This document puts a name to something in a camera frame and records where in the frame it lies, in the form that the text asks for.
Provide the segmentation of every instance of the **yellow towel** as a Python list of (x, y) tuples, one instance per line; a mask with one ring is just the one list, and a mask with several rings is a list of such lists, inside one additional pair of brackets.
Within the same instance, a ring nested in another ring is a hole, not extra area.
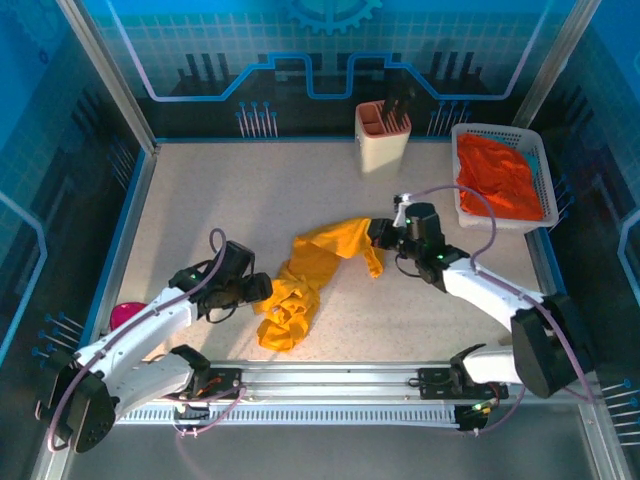
[(272, 281), (273, 295), (253, 306), (256, 313), (265, 314), (258, 328), (261, 346), (289, 352), (307, 336), (320, 306), (319, 291), (336, 273), (341, 258), (362, 253), (371, 276), (380, 276), (384, 250), (371, 246), (370, 223), (370, 218), (353, 218), (296, 237), (291, 258)]

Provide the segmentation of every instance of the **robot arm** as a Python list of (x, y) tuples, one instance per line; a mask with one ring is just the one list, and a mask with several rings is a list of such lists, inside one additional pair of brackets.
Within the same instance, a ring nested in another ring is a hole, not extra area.
[[(409, 195), (396, 197), (395, 204), (394, 220), (371, 222), (368, 234), (372, 245), (413, 260), (422, 280), (472, 303), (513, 337), (513, 346), (474, 345), (455, 355), (450, 372), (456, 390), (489, 382), (522, 383), (534, 394), (548, 398), (577, 378), (551, 326), (529, 300), (552, 313), (580, 367), (585, 372), (593, 370), (594, 350), (569, 297), (523, 289), (479, 265), (474, 270), (466, 252), (445, 243), (433, 205), (412, 204)], [(511, 291), (500, 283), (512, 287)]]
[[(78, 453), (95, 446), (119, 418), (150, 400), (178, 392), (187, 398), (197, 398), (209, 382), (210, 363), (200, 353), (183, 345), (157, 362), (142, 360), (174, 333), (201, 317), (208, 317), (212, 309), (230, 309), (269, 298), (271, 280), (265, 273), (253, 272), (254, 258), (253, 252), (242, 245), (227, 242), (220, 267), (191, 296), (179, 299), (206, 280), (218, 258), (178, 272), (145, 309), (73, 356), (54, 352), (40, 382), (36, 417), (50, 424), (72, 379), (101, 353), (73, 390), (55, 427), (56, 436)], [(245, 275), (249, 266), (251, 272)], [(159, 309), (171, 301), (174, 302), (171, 306)], [(135, 324), (145, 315), (146, 320)], [(130, 330), (113, 348), (105, 350), (105, 345), (124, 328)]]

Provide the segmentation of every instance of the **glass wall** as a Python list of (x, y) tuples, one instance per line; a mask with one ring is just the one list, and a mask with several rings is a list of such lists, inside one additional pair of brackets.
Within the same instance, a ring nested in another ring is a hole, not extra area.
[(18, 479), (42, 362), (77, 348), (139, 148), (55, 2), (0, 2), (0, 64), (0, 477)]
[(413, 87), (413, 133), (509, 124), (573, 0), (88, 0), (159, 137), (353, 135)]
[[(640, 383), (639, 16), (637, 2), (602, 1), (533, 124), (545, 140), (562, 210), (549, 236), (566, 289), (589, 322), (598, 373), (608, 384), (630, 378), (634, 387)], [(633, 423), (637, 415), (627, 418)], [(640, 441), (629, 435), (636, 430), (619, 429), (627, 434), (620, 440)], [(625, 451), (639, 471), (640, 449)]]

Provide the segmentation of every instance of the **pink object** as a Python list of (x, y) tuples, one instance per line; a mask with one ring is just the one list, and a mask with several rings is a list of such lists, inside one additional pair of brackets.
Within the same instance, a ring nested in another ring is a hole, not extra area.
[(127, 323), (136, 313), (140, 312), (146, 306), (146, 303), (128, 302), (113, 307), (113, 310), (111, 310), (111, 319), (109, 320), (111, 331)]

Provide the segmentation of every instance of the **plastic basket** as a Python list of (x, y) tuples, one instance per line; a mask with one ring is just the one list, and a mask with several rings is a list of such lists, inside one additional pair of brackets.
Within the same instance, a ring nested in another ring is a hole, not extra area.
[[(505, 127), (503, 125), (490, 125), (486, 123), (459, 123), (451, 129), (452, 153), (453, 153), (453, 181), (457, 183), (460, 173), (460, 160), (458, 158), (458, 136), (463, 133), (471, 133), (480, 137), (499, 138), (505, 144), (521, 153), (528, 153), (538, 159), (538, 172), (533, 181), (533, 187), (544, 210), (544, 217), (540, 221), (510, 220), (497, 218), (496, 226), (500, 230), (509, 230), (519, 233), (527, 233), (538, 227), (551, 227), (558, 222), (558, 206), (553, 192), (549, 163), (544, 153), (542, 138), (532, 130), (524, 128)], [(454, 192), (458, 222), (461, 227), (479, 230), (490, 230), (491, 219), (467, 213), (460, 208), (460, 192)]]

